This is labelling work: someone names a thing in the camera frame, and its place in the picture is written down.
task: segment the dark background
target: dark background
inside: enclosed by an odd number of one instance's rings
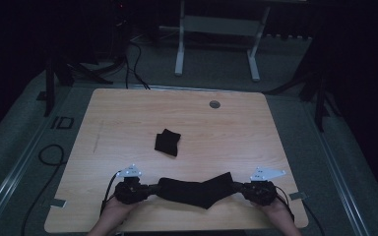
[[[208,7],[206,1],[193,1],[196,4],[187,11]],[[178,26],[178,1],[135,2],[140,14],[135,23],[142,30],[153,30],[153,23]],[[245,8],[243,17],[254,18],[256,11],[249,4],[236,7]],[[378,1],[272,5],[265,33],[314,38],[303,63],[312,62],[310,70],[315,65],[329,70],[328,89],[378,181]],[[222,9],[209,13],[231,17],[226,9],[232,7],[222,1]],[[54,46],[89,63],[109,51],[98,42],[117,38],[112,34],[113,19],[109,1],[0,1],[0,121],[28,82],[44,70]]]

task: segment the black cloth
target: black cloth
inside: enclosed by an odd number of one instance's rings
[[[208,209],[215,202],[236,193],[232,183],[229,172],[203,183],[161,178],[157,195],[165,200]]]
[[[177,142],[179,142],[180,136],[180,134],[164,129],[161,134],[156,136],[155,150],[177,156]]]

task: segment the table top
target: table top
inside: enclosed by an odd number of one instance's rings
[[[219,108],[212,108],[211,101]],[[155,150],[164,129],[181,134],[176,157]],[[109,180],[136,164],[142,184],[161,177],[203,182],[230,172],[234,181],[250,182],[256,167],[285,171],[273,179],[287,194],[297,192],[284,148],[261,93],[204,90],[100,88],[94,91],[52,207],[47,232],[86,232],[99,217]],[[117,179],[111,188],[122,179]],[[308,218],[301,201],[290,201],[295,224]],[[272,227],[266,216],[234,194],[211,208],[150,196],[140,203],[121,231],[259,229]]]

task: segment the black fabric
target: black fabric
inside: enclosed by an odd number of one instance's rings
[[[229,172],[203,183],[161,178],[157,195],[165,200],[208,209],[215,202],[236,193],[232,183]]]
[[[177,142],[179,142],[180,136],[180,134],[164,129],[161,134],[156,136],[155,150],[177,156]]]

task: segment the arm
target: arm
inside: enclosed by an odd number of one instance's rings
[[[251,204],[260,209],[284,236],[301,236],[284,204],[276,198],[269,206]]]
[[[92,230],[88,233],[88,236],[106,236],[113,232],[118,225],[120,225],[127,215],[138,204],[124,205],[116,198],[110,199],[106,203],[106,207],[102,212],[99,220]]]

